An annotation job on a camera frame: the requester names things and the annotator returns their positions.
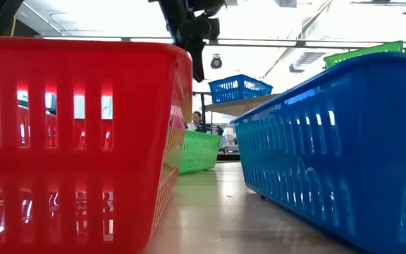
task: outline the ceiling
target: ceiling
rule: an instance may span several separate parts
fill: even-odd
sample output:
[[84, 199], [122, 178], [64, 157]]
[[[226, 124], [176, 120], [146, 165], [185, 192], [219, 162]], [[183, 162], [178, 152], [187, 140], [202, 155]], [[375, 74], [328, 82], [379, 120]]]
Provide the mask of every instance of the ceiling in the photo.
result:
[[[285, 39], [298, 35], [302, 22], [326, 0], [298, 0], [297, 8], [281, 8], [274, 0], [238, 0], [219, 13], [220, 38]], [[44, 36], [170, 37], [158, 3], [147, 0], [25, 0], [17, 17]], [[213, 55], [223, 66], [210, 67]], [[264, 76], [280, 56], [279, 48], [206, 47], [207, 80], [245, 73]]]
[[[281, 8], [275, 0], [238, 0], [237, 6], [219, 13], [220, 38], [297, 39], [302, 25], [327, 1], [297, 0], [297, 8]], [[368, 1], [333, 0], [299, 39], [406, 41], [406, 0], [388, 5]], [[159, 5], [147, 0], [25, 0], [17, 17], [44, 36], [170, 37]], [[336, 52], [341, 51], [207, 46], [203, 62], [208, 80], [239, 73], [263, 78], [267, 73], [264, 81], [274, 86], [273, 92], [282, 92], [322, 71], [322, 56]], [[214, 70], [210, 63], [215, 54], [223, 66]], [[304, 72], [293, 73], [290, 65]], [[195, 83], [194, 88], [209, 89], [206, 82]]]

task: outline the shelf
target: shelf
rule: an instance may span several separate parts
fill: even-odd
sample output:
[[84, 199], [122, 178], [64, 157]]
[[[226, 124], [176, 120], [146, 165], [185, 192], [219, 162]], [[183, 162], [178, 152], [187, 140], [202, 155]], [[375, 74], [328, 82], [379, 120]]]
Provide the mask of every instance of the shelf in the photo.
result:
[[212, 111], [230, 116], [240, 116], [263, 102], [278, 95], [265, 95], [252, 99], [240, 99], [232, 102], [221, 102], [206, 106], [207, 111]]

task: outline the camera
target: camera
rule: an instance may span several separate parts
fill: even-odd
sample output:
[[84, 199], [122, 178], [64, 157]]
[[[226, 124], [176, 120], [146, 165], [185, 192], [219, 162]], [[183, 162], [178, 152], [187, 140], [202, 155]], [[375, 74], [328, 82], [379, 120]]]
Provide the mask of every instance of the camera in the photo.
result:
[[275, 0], [280, 7], [295, 8], [297, 7], [297, 0]]
[[214, 54], [211, 60], [211, 68], [218, 69], [222, 67], [222, 59], [219, 54]]

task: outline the person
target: person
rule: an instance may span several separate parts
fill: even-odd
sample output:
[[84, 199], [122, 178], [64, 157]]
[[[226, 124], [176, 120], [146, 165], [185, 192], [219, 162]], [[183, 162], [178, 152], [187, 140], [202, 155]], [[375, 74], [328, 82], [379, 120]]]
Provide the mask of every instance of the person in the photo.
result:
[[201, 128], [202, 128], [202, 113], [200, 113], [199, 111], [194, 111], [194, 113], [192, 113], [192, 123], [189, 123], [188, 125], [186, 125], [186, 129], [188, 129], [189, 131], [200, 131], [201, 132]]

